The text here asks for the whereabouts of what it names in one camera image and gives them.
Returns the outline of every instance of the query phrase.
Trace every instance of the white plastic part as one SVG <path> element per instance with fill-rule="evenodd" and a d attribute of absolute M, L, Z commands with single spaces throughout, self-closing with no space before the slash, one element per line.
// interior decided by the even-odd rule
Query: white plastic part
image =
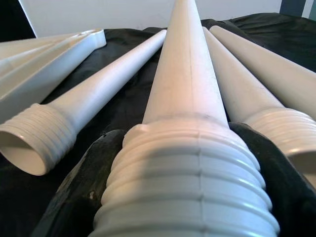
<path fill-rule="evenodd" d="M 194 0 L 177 0 L 143 124 L 89 237 L 277 236 L 259 164 L 227 120 Z"/>
<path fill-rule="evenodd" d="M 285 106 L 316 119 L 316 73 L 219 26 L 210 32 Z"/>
<path fill-rule="evenodd" d="M 0 123 L 41 102 L 93 50 L 103 30 L 0 43 Z"/>
<path fill-rule="evenodd" d="M 285 108 L 206 28 L 204 34 L 231 121 L 270 138 L 316 186 L 316 122 Z"/>
<path fill-rule="evenodd" d="M 0 125 L 0 151 L 33 175 L 51 170 L 77 133 L 162 46 L 162 30 L 47 105 L 34 104 Z"/>

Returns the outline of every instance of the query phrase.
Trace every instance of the tube opening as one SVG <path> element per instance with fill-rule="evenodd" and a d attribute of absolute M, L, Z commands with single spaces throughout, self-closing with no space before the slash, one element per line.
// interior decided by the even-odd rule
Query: tube opening
<path fill-rule="evenodd" d="M 316 152 L 301 152 L 289 157 L 294 167 L 301 172 L 305 178 L 316 187 Z"/>
<path fill-rule="evenodd" d="M 0 132 L 0 152 L 19 169 L 33 175 L 46 173 L 46 165 L 40 155 L 21 138 L 8 132 Z"/>

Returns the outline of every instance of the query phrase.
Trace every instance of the ribbed plastic base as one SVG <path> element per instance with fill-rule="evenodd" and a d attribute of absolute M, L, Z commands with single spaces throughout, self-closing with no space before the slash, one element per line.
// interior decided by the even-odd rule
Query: ribbed plastic base
<path fill-rule="evenodd" d="M 72 125 L 49 105 L 33 104 L 0 125 L 1 153 L 33 175 L 51 170 L 75 140 Z"/>
<path fill-rule="evenodd" d="M 90 237 L 277 236 L 258 163 L 227 127 L 137 125 L 115 158 Z"/>
<path fill-rule="evenodd" d="M 244 122 L 268 137 L 289 158 L 309 152 L 316 155 L 316 122 L 305 113 L 273 108 Z"/>

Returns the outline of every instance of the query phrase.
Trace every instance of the white plastic cone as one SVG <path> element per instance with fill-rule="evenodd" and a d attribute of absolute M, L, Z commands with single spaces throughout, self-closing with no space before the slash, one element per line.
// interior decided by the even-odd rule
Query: white plastic cone
<path fill-rule="evenodd" d="M 282 104 L 316 119 L 316 73 L 221 27 L 210 31 Z"/>
<path fill-rule="evenodd" d="M 316 122 L 285 108 L 207 28 L 204 34 L 231 121 L 247 123 L 270 138 L 316 185 Z"/>
<path fill-rule="evenodd" d="M 162 46 L 162 30 L 47 105 L 34 104 L 0 125 L 0 151 L 15 166 L 43 175 L 77 133 Z"/>
<path fill-rule="evenodd" d="M 228 128 L 194 0 L 177 0 L 143 124 L 89 237 L 277 236 L 259 164 Z"/>

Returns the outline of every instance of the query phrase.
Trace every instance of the flat white plastic piece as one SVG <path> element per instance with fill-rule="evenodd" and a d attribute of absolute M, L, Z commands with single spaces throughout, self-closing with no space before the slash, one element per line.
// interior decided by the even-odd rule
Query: flat white plastic piece
<path fill-rule="evenodd" d="M 93 50 L 105 44 L 100 29 L 0 43 L 0 123 L 41 102 Z"/>

